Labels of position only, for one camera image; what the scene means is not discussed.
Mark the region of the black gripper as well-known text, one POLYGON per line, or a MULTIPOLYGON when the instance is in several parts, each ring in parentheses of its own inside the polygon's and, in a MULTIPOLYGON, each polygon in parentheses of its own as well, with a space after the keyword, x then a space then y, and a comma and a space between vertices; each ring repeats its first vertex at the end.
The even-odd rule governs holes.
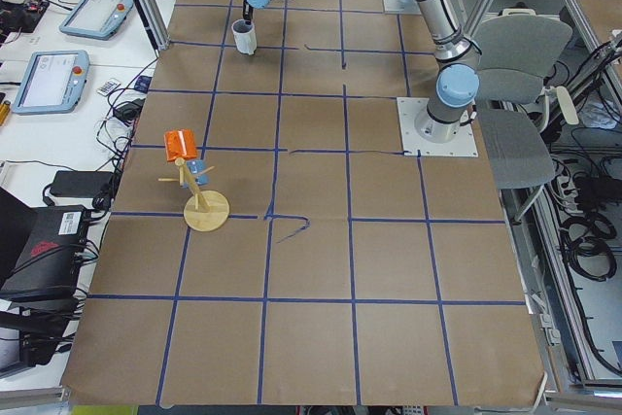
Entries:
POLYGON ((252 22, 254 15, 254 8, 247 2, 243 3, 243 19, 245 22, 252 22))

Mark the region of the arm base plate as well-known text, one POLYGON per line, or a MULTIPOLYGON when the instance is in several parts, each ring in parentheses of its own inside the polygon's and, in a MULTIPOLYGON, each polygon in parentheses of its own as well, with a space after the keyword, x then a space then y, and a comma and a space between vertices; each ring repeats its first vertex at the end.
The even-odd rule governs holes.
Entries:
POLYGON ((383 0, 383 7, 386 14, 415 16, 421 14, 415 0, 383 0))
POLYGON ((397 115, 402 151, 406 156, 478 157, 467 111, 453 123, 435 121, 428 98, 398 97, 397 115))

